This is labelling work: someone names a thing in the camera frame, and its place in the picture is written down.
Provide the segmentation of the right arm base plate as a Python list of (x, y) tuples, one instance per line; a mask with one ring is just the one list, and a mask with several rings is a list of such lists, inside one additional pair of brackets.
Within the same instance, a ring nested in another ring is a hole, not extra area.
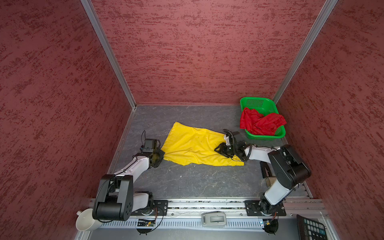
[(270, 205), (266, 200), (246, 200), (244, 204), (249, 217), (285, 217), (287, 215), (283, 203)]

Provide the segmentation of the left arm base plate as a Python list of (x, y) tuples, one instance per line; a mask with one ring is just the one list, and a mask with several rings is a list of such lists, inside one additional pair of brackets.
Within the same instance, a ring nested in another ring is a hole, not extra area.
[(163, 216), (168, 211), (168, 200), (153, 200), (146, 208), (132, 212), (132, 216)]

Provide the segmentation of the yellow shorts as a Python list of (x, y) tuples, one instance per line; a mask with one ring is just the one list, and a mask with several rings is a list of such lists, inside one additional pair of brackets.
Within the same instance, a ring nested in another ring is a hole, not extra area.
[(225, 134), (208, 129), (193, 128), (175, 122), (162, 151), (164, 159), (182, 166), (189, 164), (215, 167), (243, 166), (237, 156), (226, 158), (215, 152), (215, 148), (225, 143)]

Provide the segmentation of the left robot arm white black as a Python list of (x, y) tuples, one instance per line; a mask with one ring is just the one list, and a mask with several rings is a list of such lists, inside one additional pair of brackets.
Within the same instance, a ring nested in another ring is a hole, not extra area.
[(150, 168), (157, 168), (164, 159), (165, 152), (138, 153), (123, 169), (101, 178), (93, 206), (92, 216), (102, 223), (126, 221), (138, 210), (151, 212), (154, 197), (151, 192), (135, 192), (134, 182)]

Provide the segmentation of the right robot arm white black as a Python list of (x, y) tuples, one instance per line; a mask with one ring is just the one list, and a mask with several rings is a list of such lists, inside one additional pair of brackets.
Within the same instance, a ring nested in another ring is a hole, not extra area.
[(261, 195), (257, 213), (271, 216), (282, 207), (283, 200), (301, 183), (308, 179), (312, 172), (303, 159), (291, 145), (279, 148), (261, 147), (252, 144), (221, 143), (215, 148), (215, 152), (226, 157), (238, 157), (240, 160), (255, 160), (270, 164), (273, 168), (276, 180)]

